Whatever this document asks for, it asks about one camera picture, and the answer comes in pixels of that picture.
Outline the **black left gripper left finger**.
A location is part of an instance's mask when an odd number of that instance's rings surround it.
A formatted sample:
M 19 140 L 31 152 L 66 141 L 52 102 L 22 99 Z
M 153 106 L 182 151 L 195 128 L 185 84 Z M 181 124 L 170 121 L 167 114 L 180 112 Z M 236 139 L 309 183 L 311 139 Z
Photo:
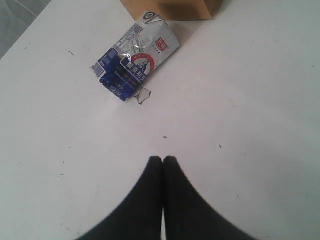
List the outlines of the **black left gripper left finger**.
M 163 218 L 163 162 L 149 158 L 134 188 L 102 222 L 81 240 L 160 240 Z

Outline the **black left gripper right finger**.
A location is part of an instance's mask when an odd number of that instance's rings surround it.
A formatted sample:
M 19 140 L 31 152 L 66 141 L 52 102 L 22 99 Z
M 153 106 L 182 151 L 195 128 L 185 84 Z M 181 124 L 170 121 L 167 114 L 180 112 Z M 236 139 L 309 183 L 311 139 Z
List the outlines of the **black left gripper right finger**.
M 196 191 L 174 156 L 163 160 L 164 220 L 168 240 L 252 240 Z

